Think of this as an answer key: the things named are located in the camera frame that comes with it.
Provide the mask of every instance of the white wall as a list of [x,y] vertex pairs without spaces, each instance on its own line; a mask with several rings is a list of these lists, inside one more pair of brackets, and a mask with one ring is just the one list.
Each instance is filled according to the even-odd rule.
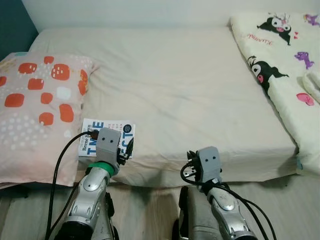
[[238,12],[320,12],[320,0],[22,0],[40,32],[54,27],[225,26]]

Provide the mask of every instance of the green ring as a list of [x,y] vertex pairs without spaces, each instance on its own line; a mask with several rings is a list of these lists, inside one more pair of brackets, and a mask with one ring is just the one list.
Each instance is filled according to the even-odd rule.
[[110,177],[112,177],[114,175],[114,173],[115,173],[114,168],[109,163],[102,162],[102,161],[91,163],[88,166],[88,168],[101,168],[101,169],[104,169],[110,174]]

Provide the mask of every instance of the wooden floor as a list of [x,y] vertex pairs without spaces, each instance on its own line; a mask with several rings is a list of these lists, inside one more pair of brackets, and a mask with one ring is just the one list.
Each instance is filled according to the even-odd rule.
[[[287,176],[263,183],[233,183],[231,189],[258,204],[269,216],[278,240],[320,239],[320,180]],[[121,240],[170,240],[179,215],[180,188],[151,189],[116,185],[108,187],[113,199],[113,224]],[[54,202],[55,219],[70,193],[60,189]],[[48,214],[49,191],[34,190],[28,198],[0,198],[1,240],[43,240]],[[248,211],[242,208],[243,214]],[[268,225],[263,222],[266,232]],[[263,239],[250,217],[247,221]],[[103,239],[104,226],[97,224],[92,239]]]

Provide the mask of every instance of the book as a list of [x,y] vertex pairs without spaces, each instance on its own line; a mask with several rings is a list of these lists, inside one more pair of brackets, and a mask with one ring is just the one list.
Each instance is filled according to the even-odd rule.
[[[119,141],[119,148],[122,153],[127,150],[129,141],[135,136],[136,125],[130,120],[98,120],[91,118],[84,118],[81,132],[100,130],[102,128],[109,128],[121,132]],[[97,141],[90,138],[89,135],[80,137],[80,144],[78,148],[79,157],[95,157],[96,156]]]

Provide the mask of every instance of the blanket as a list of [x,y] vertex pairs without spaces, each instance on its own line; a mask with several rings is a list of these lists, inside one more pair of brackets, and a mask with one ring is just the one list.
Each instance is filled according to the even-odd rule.
[[241,53],[299,147],[300,174],[320,175],[319,22],[320,16],[310,13],[231,18]]

